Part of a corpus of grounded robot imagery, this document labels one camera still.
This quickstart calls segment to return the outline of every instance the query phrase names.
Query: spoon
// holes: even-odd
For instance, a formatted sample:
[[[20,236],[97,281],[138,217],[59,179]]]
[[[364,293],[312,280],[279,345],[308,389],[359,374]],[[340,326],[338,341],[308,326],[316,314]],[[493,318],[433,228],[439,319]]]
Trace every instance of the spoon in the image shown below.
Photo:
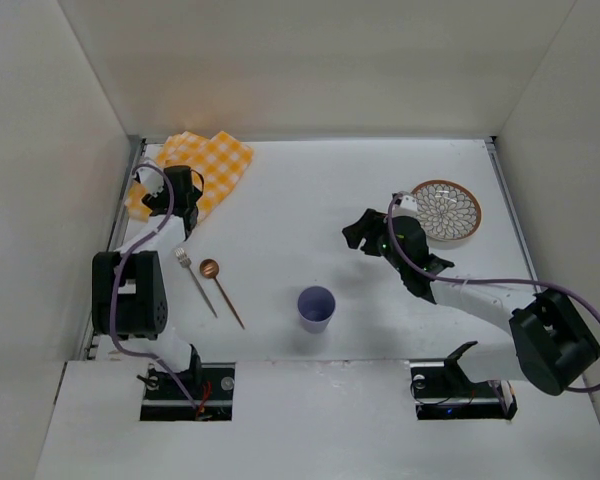
[[[231,303],[231,300],[229,300],[229,297],[225,293],[224,288],[222,288],[222,285],[220,285],[220,282],[218,281],[217,277],[218,277],[218,273],[220,273],[220,265],[218,265],[218,262],[216,262],[215,260],[212,260],[210,258],[203,260],[202,263],[200,263],[200,273],[205,278],[212,278],[213,280],[215,280],[216,285],[218,285],[218,288],[220,289],[220,293],[222,293],[224,300],[227,302],[227,305],[229,305],[229,308],[235,315],[236,319],[238,320],[238,323],[240,324],[240,326],[242,327],[243,330],[246,330],[244,327],[244,323],[242,323],[242,320],[240,319],[240,316],[238,315],[238,312],[236,312],[236,309],[233,308],[233,304]]]

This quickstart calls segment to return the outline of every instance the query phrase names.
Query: towel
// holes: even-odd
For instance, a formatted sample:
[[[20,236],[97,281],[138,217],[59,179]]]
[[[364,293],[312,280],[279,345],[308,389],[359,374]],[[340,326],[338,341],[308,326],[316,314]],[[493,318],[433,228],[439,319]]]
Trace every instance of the towel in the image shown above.
[[[188,165],[204,177],[204,192],[198,200],[198,222],[231,193],[253,159],[253,149],[226,132],[206,139],[191,132],[173,135],[167,139],[154,161],[162,168]],[[192,173],[193,182],[201,188],[200,179]],[[146,189],[134,183],[129,190],[125,206],[129,216],[147,221],[151,210],[143,205]]]

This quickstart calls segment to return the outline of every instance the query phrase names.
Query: checkered cloth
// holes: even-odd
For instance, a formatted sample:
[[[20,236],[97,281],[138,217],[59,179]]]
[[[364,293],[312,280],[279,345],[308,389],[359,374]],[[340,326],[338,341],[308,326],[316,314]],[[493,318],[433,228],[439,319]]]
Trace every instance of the checkered cloth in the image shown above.
[[[190,132],[167,139],[154,161],[161,167],[188,165],[204,177],[204,194],[198,200],[198,222],[231,193],[242,174],[251,164],[253,149],[231,135],[220,132],[211,140]],[[194,184],[201,188],[200,179],[193,174]],[[129,216],[147,221],[151,211],[142,204],[146,189],[134,183],[125,205]]]

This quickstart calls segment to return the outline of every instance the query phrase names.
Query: screw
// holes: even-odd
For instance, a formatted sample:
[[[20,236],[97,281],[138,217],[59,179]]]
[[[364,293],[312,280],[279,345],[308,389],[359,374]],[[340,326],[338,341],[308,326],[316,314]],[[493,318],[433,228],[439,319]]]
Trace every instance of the screw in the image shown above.
[[[233,390],[233,385],[234,381],[231,377],[224,377],[222,380],[220,380],[220,387],[222,387],[225,392]]]
[[[413,386],[416,390],[422,390],[425,387],[424,381],[426,378],[422,374],[417,374],[413,376]]]

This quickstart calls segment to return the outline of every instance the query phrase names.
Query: white table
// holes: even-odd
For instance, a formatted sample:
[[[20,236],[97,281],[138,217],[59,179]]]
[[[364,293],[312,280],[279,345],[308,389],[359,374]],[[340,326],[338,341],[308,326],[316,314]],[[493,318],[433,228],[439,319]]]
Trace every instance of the white table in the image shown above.
[[[236,190],[185,245],[195,264],[220,262],[220,280],[247,330],[212,282],[203,285],[219,319],[175,257],[162,264],[169,321],[203,361],[238,362],[233,420],[140,423],[142,384],[134,377],[144,362],[70,364],[39,480],[600,479],[600,426],[586,395],[553,398],[521,382],[510,424],[416,421],[403,359],[444,356],[468,340],[510,340],[413,298],[385,260],[349,250],[341,234],[366,208],[386,210],[392,192],[448,179],[475,194],[483,220],[466,241],[431,242],[434,252],[476,276],[528,276],[484,142],[253,147]],[[130,227],[129,234],[137,225]],[[297,322],[295,301],[308,285],[324,285],[337,299],[320,336]],[[100,360],[112,350],[107,340]]]

